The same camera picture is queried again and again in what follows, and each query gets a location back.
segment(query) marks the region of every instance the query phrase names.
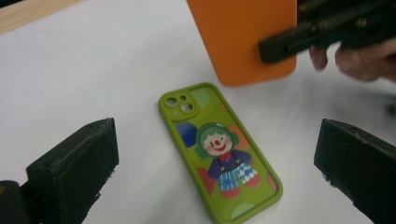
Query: phone case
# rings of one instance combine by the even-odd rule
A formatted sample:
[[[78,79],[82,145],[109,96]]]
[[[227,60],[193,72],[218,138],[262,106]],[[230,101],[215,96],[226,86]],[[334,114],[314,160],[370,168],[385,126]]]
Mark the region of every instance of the phone case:
[[[241,86],[285,77],[296,58],[262,63],[259,41],[297,24],[296,0],[187,0],[220,82]]]
[[[216,223],[242,223],[276,203],[282,184],[219,90],[164,94],[163,120]]]

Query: camera cutout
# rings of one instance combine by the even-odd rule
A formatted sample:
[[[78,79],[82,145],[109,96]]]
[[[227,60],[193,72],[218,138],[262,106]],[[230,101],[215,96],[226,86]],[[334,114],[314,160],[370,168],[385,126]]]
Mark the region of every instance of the camera cutout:
[[[174,97],[166,99],[166,105],[168,105],[170,107],[177,106],[177,99],[175,99]]]
[[[192,111],[192,105],[190,103],[183,104],[181,110],[185,113],[190,113]]]

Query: checkered pants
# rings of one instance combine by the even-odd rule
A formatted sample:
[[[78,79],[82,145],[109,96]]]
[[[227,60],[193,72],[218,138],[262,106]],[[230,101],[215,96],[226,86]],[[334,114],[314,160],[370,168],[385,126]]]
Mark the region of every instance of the checkered pants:
[[[239,188],[238,178],[240,178],[242,183],[245,184],[254,176],[256,176],[256,174],[257,171],[255,171],[253,167],[247,163],[242,163],[235,169],[220,175],[220,190],[224,191]]]

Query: wooden edge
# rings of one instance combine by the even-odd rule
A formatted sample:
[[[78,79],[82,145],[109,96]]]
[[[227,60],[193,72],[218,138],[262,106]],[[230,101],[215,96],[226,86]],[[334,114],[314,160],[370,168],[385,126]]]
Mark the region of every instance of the wooden edge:
[[[0,35],[82,0],[23,0],[0,8]]]

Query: green hair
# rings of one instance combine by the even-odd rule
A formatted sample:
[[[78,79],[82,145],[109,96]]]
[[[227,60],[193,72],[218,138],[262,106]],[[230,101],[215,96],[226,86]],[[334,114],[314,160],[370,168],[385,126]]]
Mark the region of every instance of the green hair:
[[[205,159],[209,156],[205,150],[205,140],[209,135],[213,135],[215,133],[225,134],[228,137],[230,137],[231,140],[233,141],[234,146],[239,143],[238,135],[236,133],[231,132],[224,125],[219,123],[208,123],[202,126],[196,134],[197,148],[195,149],[195,151],[202,159]]]

